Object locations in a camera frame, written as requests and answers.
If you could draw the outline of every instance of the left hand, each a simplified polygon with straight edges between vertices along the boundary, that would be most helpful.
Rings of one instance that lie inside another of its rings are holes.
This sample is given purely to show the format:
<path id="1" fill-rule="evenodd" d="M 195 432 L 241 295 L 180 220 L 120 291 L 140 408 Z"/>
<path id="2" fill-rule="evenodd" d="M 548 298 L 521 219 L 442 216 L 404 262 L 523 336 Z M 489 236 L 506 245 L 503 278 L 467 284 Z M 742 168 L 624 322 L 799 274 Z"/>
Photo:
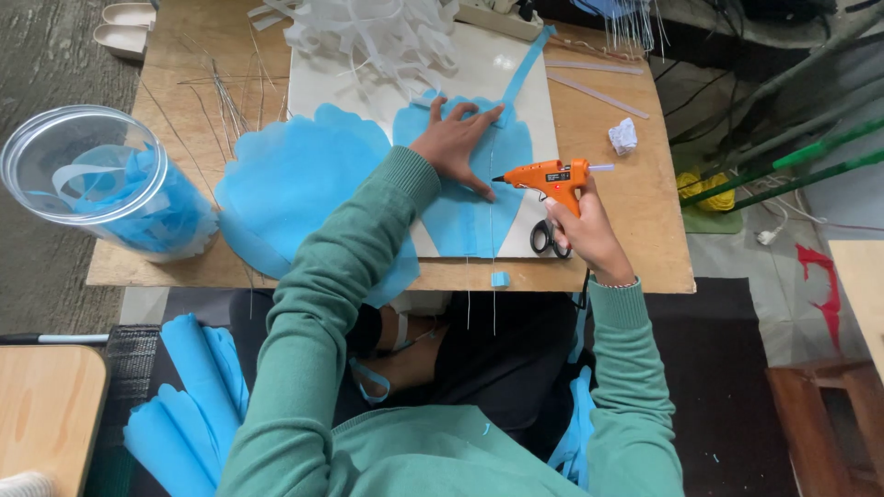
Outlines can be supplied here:
<path id="1" fill-rule="evenodd" d="M 474 103 L 461 102 L 443 120 L 442 104 L 447 101 L 444 96 L 437 96 L 433 100 L 430 124 L 408 147 L 426 159 L 439 176 L 456 180 L 494 202 L 494 190 L 469 169 L 469 154 L 479 143 L 482 133 L 500 117 L 504 104 L 461 120 L 467 112 L 479 112 Z"/>

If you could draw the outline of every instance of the person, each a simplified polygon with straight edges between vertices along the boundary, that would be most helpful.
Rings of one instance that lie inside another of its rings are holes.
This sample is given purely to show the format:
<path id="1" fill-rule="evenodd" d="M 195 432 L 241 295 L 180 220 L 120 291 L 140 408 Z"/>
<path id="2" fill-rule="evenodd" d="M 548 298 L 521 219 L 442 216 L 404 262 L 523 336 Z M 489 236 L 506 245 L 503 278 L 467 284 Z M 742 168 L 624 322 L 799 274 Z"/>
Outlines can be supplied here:
<path id="1" fill-rule="evenodd" d="M 478 113 L 459 103 L 442 119 L 445 101 L 436 98 L 426 131 L 393 147 L 304 240 L 272 297 L 243 296 L 250 316 L 232 307 L 240 361 L 255 359 L 243 367 L 248 413 L 217 495 L 586 495 L 526 447 L 572 348 L 566 294 L 455 293 L 443 316 L 402 327 L 394 311 L 361 304 L 440 177 L 494 200 L 469 155 L 502 105 Z M 591 177 L 579 203 L 579 218 L 552 199 L 546 208 L 555 240 L 593 271 L 589 493 L 682 495 L 674 406 L 641 282 Z M 263 314 L 269 333 L 255 321 Z M 244 340 L 243 330 L 258 338 Z"/>

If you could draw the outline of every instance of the wooden stool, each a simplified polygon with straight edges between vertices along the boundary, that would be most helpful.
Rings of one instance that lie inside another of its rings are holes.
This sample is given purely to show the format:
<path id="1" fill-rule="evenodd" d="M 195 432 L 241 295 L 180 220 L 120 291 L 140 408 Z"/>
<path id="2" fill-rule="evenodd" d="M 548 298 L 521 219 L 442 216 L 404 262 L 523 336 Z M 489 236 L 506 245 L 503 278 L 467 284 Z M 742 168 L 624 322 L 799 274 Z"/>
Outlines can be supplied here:
<path id="1" fill-rule="evenodd" d="M 767 369 L 804 497 L 884 496 L 884 387 L 871 361 L 831 359 Z M 845 390 L 872 468 L 850 467 L 820 388 Z"/>

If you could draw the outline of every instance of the black-handled scissors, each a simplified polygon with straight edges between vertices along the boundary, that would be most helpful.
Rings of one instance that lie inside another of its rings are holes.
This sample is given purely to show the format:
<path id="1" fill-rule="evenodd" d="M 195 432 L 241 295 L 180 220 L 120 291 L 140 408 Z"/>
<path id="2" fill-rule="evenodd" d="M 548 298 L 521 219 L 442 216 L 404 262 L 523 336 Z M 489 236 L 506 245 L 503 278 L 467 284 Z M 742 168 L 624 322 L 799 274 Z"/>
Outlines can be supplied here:
<path id="1" fill-rule="evenodd" d="M 537 246 L 537 234 L 540 233 L 543 235 L 543 245 L 540 247 Z M 564 253 L 561 251 L 561 247 L 559 244 L 555 242 L 555 238 L 553 237 L 553 223 L 547 218 L 539 221 L 534 228 L 531 230 L 531 239 L 529 243 L 531 244 L 531 249 L 534 250 L 535 254 L 543 254 L 552 247 L 552 251 L 555 252 L 555 256 L 559 259 L 567 259 L 568 256 L 571 255 L 571 249 L 565 250 Z"/>

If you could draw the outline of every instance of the wooden table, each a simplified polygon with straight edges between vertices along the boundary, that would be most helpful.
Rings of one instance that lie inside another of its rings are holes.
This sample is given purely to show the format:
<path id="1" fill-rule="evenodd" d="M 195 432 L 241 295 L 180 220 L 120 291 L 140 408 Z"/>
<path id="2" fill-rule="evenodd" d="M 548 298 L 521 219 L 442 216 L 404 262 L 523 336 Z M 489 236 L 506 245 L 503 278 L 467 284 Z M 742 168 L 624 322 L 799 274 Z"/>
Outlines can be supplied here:
<path id="1" fill-rule="evenodd" d="M 829 249 L 878 376 L 884 379 L 884 241 L 830 241 Z"/>
<path id="2" fill-rule="evenodd" d="M 218 72 L 222 75 L 225 72 L 233 76 L 251 74 L 250 79 L 243 78 L 246 82 L 242 86 L 248 89 L 245 98 L 242 98 L 238 88 L 239 83 L 228 85 L 234 102 L 243 100 L 243 112 L 249 122 L 257 122 L 261 84 L 264 86 L 263 122 L 276 119 L 282 109 L 287 80 L 274 80 L 272 87 L 266 80 L 259 82 L 256 78 L 257 57 L 253 57 L 255 45 L 249 34 L 246 12 L 260 4 L 257 0 L 169 2 L 160 9 L 156 28 L 148 39 L 148 54 L 141 78 L 156 98 L 156 103 L 144 86 L 140 86 L 133 116 L 159 136 L 170 157 L 208 198 L 211 198 L 209 185 L 214 187 L 223 176 L 225 159 L 222 155 L 227 154 L 214 87 L 211 84 L 194 84 L 191 89 L 190 85 L 177 83 L 197 78 L 203 78 L 200 83 L 209 81 L 205 79 L 209 76 L 205 68 L 210 67 L 209 56 L 206 55 L 208 52 L 216 59 Z M 261 59 L 271 76 L 288 75 L 291 49 L 286 45 L 280 25 L 288 26 L 288 23 L 283 21 L 262 32 L 254 32 Z M 557 28 L 560 34 L 569 39 L 585 40 L 596 46 L 605 45 L 604 33 L 563 24 L 557 24 Z M 553 42 L 546 45 L 544 52 L 550 59 L 606 62 Z M 630 155 L 618 158 L 607 138 L 607 130 L 619 124 L 628 114 L 550 81 L 559 154 L 566 160 L 570 157 L 590 157 L 598 164 L 616 162 L 615 172 L 598 175 L 598 190 L 614 231 L 637 274 L 642 277 L 644 291 L 693 293 L 693 272 L 675 191 L 666 127 L 651 72 L 647 64 L 640 66 L 645 70 L 642 76 L 557 70 L 651 114 L 647 120 L 633 118 L 638 147 Z M 205 113 L 194 92 L 202 99 Z M 165 111 L 196 164 L 170 129 L 157 104 Z M 224 151 L 219 151 L 210 121 Z M 509 272 L 509 289 L 517 291 L 578 291 L 585 272 L 583 262 L 576 258 L 567 261 L 497 259 L 495 265 L 496 271 Z M 146 287 L 249 287 L 252 280 L 257 286 L 275 286 L 275 281 L 261 280 L 251 272 L 250 269 L 247 271 L 245 264 L 233 254 L 223 239 L 219 239 L 203 256 L 163 265 L 149 263 L 134 253 L 98 241 L 87 283 Z M 465 259 L 422 258 L 421 276 L 409 289 L 490 290 L 491 272 L 490 260 L 472 258 L 468 271 Z"/>
<path id="3" fill-rule="evenodd" d="M 38 471 L 80 495 L 107 382 L 89 347 L 0 347 L 0 478 Z"/>

